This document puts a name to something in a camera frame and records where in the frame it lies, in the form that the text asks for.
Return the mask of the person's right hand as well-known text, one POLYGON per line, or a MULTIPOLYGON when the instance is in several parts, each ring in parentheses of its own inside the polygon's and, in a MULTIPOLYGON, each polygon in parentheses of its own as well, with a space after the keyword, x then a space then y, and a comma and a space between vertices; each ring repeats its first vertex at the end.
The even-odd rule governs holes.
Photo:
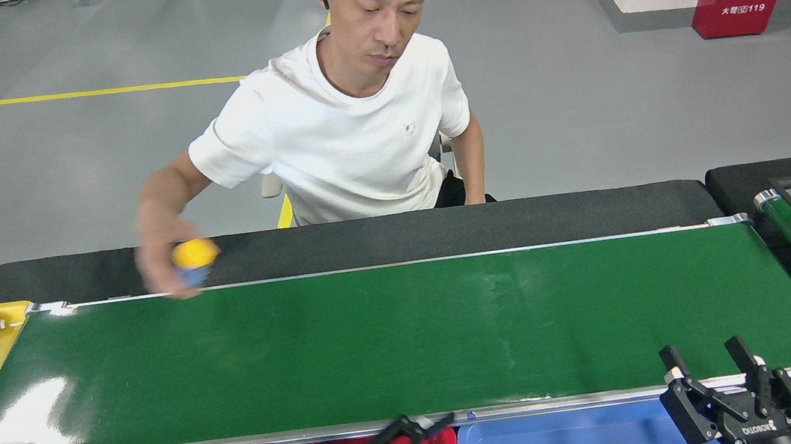
POLYGON ((150 294, 171 299, 190 299, 201 293, 200 288, 186 285, 172 262, 172 247, 177 242, 193 240, 194 237, 194 233, 185 228, 139 235, 136 266, 150 294))

